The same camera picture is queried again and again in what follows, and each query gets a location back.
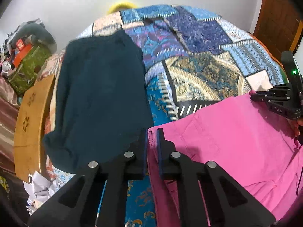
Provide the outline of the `pink pants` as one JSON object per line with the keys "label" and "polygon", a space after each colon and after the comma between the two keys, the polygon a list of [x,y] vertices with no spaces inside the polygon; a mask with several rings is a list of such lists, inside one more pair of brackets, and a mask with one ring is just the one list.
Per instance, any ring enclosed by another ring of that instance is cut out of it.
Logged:
{"label": "pink pants", "polygon": [[177,183],[159,173],[157,131],[193,161],[215,161],[275,217],[302,226],[302,142],[286,118],[251,94],[230,97],[148,130],[148,172],[158,226],[182,226]]}

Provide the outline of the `white crumpled cloth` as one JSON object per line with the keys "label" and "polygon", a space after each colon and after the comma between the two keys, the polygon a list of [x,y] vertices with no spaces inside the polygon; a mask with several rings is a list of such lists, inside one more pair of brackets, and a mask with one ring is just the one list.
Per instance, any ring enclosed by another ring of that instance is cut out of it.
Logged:
{"label": "white crumpled cloth", "polygon": [[29,182],[23,182],[24,189],[28,194],[27,211],[31,216],[59,189],[56,179],[49,180],[35,171],[33,175],[28,175]]}

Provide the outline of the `wooden lap desk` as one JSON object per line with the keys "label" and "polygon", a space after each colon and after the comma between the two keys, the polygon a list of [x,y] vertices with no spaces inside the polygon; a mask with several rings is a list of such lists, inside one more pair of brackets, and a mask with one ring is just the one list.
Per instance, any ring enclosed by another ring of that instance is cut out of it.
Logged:
{"label": "wooden lap desk", "polygon": [[45,122],[49,116],[55,76],[49,75],[29,88],[20,105],[14,133],[15,175],[29,183],[29,175],[46,175],[46,154],[43,146]]}

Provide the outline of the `brown wooden door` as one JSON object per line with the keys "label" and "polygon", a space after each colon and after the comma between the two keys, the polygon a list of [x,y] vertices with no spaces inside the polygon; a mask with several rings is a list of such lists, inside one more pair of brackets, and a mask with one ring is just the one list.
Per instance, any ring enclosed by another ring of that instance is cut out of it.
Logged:
{"label": "brown wooden door", "polygon": [[299,47],[302,39],[302,18],[290,0],[262,0],[253,35],[280,60],[281,53]]}

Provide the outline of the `dark teal folded garment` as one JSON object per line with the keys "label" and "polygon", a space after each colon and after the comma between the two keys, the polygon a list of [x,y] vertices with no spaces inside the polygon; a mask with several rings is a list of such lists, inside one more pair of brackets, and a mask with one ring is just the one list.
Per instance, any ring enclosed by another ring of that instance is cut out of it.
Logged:
{"label": "dark teal folded garment", "polygon": [[52,164],[75,173],[110,161],[153,125],[142,50],[124,30],[69,43],[56,88],[55,128],[44,137]]}

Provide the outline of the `patchwork patterned bedspread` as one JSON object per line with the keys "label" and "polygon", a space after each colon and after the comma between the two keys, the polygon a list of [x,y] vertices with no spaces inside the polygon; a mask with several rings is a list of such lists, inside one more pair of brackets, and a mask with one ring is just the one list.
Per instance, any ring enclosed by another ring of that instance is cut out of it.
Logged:
{"label": "patchwork patterned bedspread", "polygon": [[[177,103],[248,93],[250,75],[265,71],[271,84],[286,81],[280,63],[256,38],[204,9],[153,5],[115,12],[96,20],[75,40],[109,36],[118,30],[124,30],[142,50],[145,90],[156,126],[180,118]],[[56,88],[66,49],[44,64],[42,75],[54,73]],[[50,105],[51,132],[56,88]],[[74,175],[52,167],[61,184]]]}

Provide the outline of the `green fabric storage box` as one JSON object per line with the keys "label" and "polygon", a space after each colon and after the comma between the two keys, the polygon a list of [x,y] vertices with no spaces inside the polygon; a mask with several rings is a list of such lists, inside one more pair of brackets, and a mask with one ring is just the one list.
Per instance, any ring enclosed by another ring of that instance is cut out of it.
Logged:
{"label": "green fabric storage box", "polygon": [[33,45],[19,66],[8,77],[8,82],[18,96],[23,95],[35,83],[42,65],[50,56],[51,53],[45,45]]}

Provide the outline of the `orange box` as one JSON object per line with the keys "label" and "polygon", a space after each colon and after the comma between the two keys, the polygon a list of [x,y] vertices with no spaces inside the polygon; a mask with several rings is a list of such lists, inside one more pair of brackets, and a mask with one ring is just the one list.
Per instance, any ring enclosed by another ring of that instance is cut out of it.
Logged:
{"label": "orange box", "polygon": [[31,43],[25,44],[22,39],[19,39],[16,42],[16,48],[18,49],[18,53],[16,54],[13,62],[15,68],[19,66],[23,58],[29,53],[32,47],[33,45]]}

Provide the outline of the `yellow curved pillow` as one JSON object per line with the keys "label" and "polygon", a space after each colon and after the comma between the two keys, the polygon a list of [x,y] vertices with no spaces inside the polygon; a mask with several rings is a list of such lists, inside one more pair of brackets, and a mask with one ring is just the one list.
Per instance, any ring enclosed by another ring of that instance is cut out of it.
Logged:
{"label": "yellow curved pillow", "polygon": [[130,1],[119,1],[116,3],[113,3],[112,5],[110,5],[109,9],[107,10],[106,14],[112,14],[115,12],[119,12],[119,11],[123,11],[123,10],[127,10],[127,9],[134,9],[137,8],[138,5],[136,5],[133,2]]}

